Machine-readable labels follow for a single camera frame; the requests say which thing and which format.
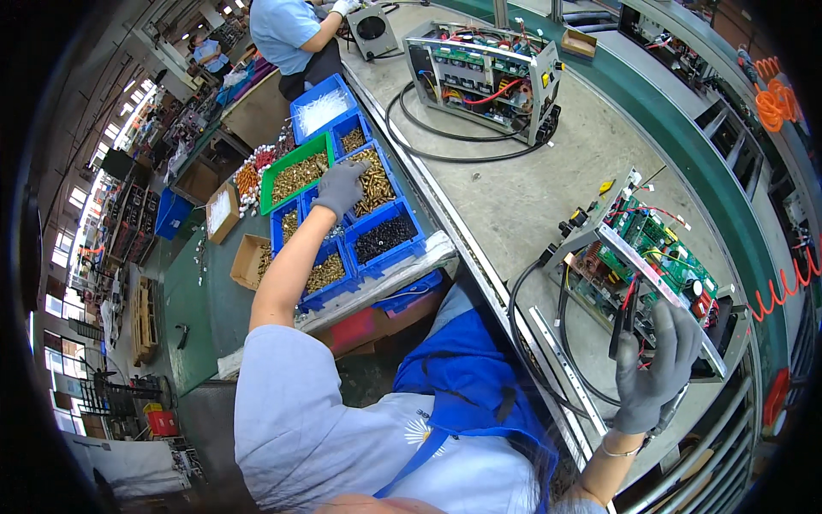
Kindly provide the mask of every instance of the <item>black knob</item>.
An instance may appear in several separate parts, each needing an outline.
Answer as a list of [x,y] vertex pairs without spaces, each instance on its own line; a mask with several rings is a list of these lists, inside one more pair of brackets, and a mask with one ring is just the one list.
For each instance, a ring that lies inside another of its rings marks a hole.
[[574,227],[568,225],[567,221],[560,221],[559,228],[563,238],[567,238],[570,235],[571,230],[574,229]]

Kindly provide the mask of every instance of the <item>light blue shirt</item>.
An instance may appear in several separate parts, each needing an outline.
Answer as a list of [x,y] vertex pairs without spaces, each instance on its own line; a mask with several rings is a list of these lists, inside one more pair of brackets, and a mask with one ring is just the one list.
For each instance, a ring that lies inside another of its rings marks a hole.
[[314,54],[300,47],[320,30],[311,4],[302,0],[256,0],[248,26],[263,58],[278,66],[283,75],[306,69]]
[[[218,44],[213,39],[206,39],[201,46],[194,49],[194,60],[199,61],[204,55],[211,55],[217,50]],[[221,53],[216,59],[210,60],[204,66],[206,70],[213,73],[222,68],[228,61],[229,58]]]

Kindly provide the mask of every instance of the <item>wooden pallet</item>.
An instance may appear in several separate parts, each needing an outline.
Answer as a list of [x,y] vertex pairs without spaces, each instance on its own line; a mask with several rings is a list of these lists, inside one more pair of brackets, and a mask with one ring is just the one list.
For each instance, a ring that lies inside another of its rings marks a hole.
[[134,365],[148,363],[157,349],[157,322],[154,303],[154,282],[144,276],[129,298],[132,311],[132,353]]

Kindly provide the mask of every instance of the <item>blue crate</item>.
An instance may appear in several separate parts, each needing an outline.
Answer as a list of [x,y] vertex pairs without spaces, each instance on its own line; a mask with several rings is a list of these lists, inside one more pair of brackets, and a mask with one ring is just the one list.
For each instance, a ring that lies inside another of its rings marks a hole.
[[384,300],[380,300],[372,305],[374,308],[381,308],[395,314],[403,312],[411,303],[414,303],[423,294],[436,291],[442,285],[442,271],[434,270],[425,275],[420,280],[417,280],[411,285],[405,286],[403,289],[395,292]]
[[297,225],[302,224],[304,216],[302,214],[302,206],[300,205],[300,197],[294,197],[285,202],[283,205],[274,209],[270,214],[271,219],[271,256],[274,257],[277,252],[283,249],[285,242],[283,241],[283,218],[289,212],[297,210]]
[[343,137],[351,133],[355,128],[360,127],[365,136],[365,142],[368,143],[371,137],[371,129],[368,127],[368,122],[360,113],[352,113],[346,119],[337,123],[331,128],[331,144],[334,145],[334,159],[342,159],[345,156],[345,149],[343,148]]
[[[407,216],[413,222],[414,228],[417,229],[417,235],[408,241],[404,241],[390,250],[381,253],[372,260],[360,263],[357,261],[357,253],[354,251],[354,244],[357,238],[378,226],[383,221],[393,220],[397,216]],[[370,215],[365,215],[360,221],[351,225],[351,228],[345,231],[344,235],[345,249],[349,253],[349,259],[356,268],[356,272],[360,276],[370,276],[373,279],[378,279],[384,275],[385,270],[397,262],[402,261],[406,257],[415,255],[421,257],[425,255],[425,234],[419,227],[417,217],[414,216],[411,206],[405,198],[398,198],[384,206],[377,207]]]
[[[399,184],[397,183],[397,179],[394,177],[394,174],[391,172],[391,167],[388,164],[388,158],[386,157],[386,153],[384,151],[382,151],[382,148],[380,148],[380,145],[378,145],[376,141],[370,141],[370,142],[366,143],[365,145],[360,146],[357,150],[354,150],[353,152],[341,157],[340,159],[337,159],[334,162],[334,164],[342,162],[342,161],[348,159],[349,157],[351,157],[352,155],[356,155],[356,154],[360,153],[363,150],[368,150],[369,148],[373,148],[374,150],[376,150],[376,154],[380,157],[380,161],[382,162],[382,168],[386,171],[386,176],[388,177],[388,182],[391,184],[391,188],[394,189],[395,196],[398,199],[400,197],[403,197],[404,196],[403,190],[399,187]],[[345,213],[344,217],[348,218],[349,225],[353,225],[354,223],[356,223],[357,221],[363,219],[366,216],[368,216],[368,214],[360,216],[358,218],[354,214],[354,209],[351,208],[351,209],[348,210],[348,212]]]
[[[308,216],[308,213],[311,212],[311,202],[314,201],[314,198],[316,198],[317,194],[319,194],[316,188],[316,185],[311,186],[310,188],[300,193],[300,207],[302,207],[303,219],[305,219]],[[351,226],[351,221],[349,220],[348,216],[345,215],[343,216],[343,220],[341,223],[344,228],[348,228]]]
[[157,206],[157,221],[155,234],[169,241],[174,239],[180,230],[180,225],[192,213],[194,204],[179,196],[169,188],[163,190]]
[[303,290],[302,300],[298,305],[300,311],[307,313],[309,310],[319,311],[323,306],[345,292],[354,292],[359,289],[359,285],[363,279],[357,275],[356,268],[349,260],[349,256],[345,251],[345,246],[340,238],[329,239],[320,246],[320,251],[314,259],[313,266],[322,264],[333,252],[339,252],[339,258],[343,261],[343,268],[345,268],[345,276],[336,282],[328,284],[319,291],[314,291],[306,295],[306,290]]
[[[348,105],[348,109],[341,115],[335,117],[334,119],[331,119],[328,123],[318,128],[314,132],[310,134],[303,134],[302,129],[300,128],[299,119],[297,118],[298,107],[308,105],[312,101],[336,89],[341,89],[343,91],[345,102]],[[357,107],[357,101],[354,99],[354,95],[351,94],[351,90],[347,85],[345,85],[345,82],[343,82],[343,77],[339,76],[339,73],[335,73],[334,75],[328,77],[324,81],[320,82],[316,86],[312,87],[310,90],[300,95],[299,98],[291,102],[289,108],[291,110],[291,118],[293,119],[294,125],[294,142],[297,143],[297,145],[302,145],[305,141],[308,141],[312,137],[319,135],[322,132],[328,132],[334,125],[350,116],[351,113],[359,112],[359,108]]]

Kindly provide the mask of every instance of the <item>circuit board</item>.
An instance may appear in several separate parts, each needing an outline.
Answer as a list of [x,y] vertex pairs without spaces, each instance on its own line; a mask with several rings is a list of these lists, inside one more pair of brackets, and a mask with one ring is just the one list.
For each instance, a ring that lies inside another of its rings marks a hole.
[[[691,312],[695,317],[702,319],[708,315],[716,299],[716,280],[676,232],[665,225],[659,212],[635,197],[629,197],[627,200],[621,199],[606,215],[605,221],[645,258],[684,305],[693,306]],[[588,250],[596,252],[596,260],[588,257],[587,261],[601,262],[596,266],[600,267],[599,273],[604,276],[603,284],[612,292],[624,289],[634,279],[634,272],[607,247],[596,245]],[[695,281],[700,283],[702,289],[699,294],[701,306],[686,296],[686,289],[692,288]],[[640,300],[646,309],[650,309],[658,297],[650,292]]]

